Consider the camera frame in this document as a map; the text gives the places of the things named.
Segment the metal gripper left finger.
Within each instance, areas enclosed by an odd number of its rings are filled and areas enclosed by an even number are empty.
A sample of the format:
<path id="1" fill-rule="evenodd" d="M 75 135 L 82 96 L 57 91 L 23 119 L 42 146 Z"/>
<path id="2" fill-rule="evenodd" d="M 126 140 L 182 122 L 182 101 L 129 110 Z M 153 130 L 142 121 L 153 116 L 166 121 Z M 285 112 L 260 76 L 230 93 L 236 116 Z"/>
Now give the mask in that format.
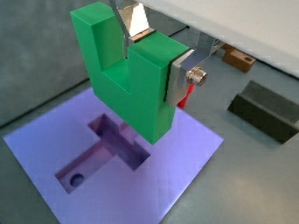
<path id="1" fill-rule="evenodd" d="M 122 30 L 123 55 L 127 47 L 149 36 L 154 29 L 149 27 L 145 7 L 136 0 L 107 0 Z"/>

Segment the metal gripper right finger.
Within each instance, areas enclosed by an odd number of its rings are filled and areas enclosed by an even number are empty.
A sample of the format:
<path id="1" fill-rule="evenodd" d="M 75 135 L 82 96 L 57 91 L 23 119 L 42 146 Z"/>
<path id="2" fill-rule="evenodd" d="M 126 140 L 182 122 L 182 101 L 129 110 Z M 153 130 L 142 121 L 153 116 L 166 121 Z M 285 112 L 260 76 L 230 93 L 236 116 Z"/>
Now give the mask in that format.
<path id="1" fill-rule="evenodd" d="M 190 48 L 170 64 L 164 100 L 174 107 L 186 96 L 189 85 L 201 86 L 206 73 L 201 69 L 204 60 L 220 49 L 224 42 L 210 35 L 189 28 L 188 41 Z"/>

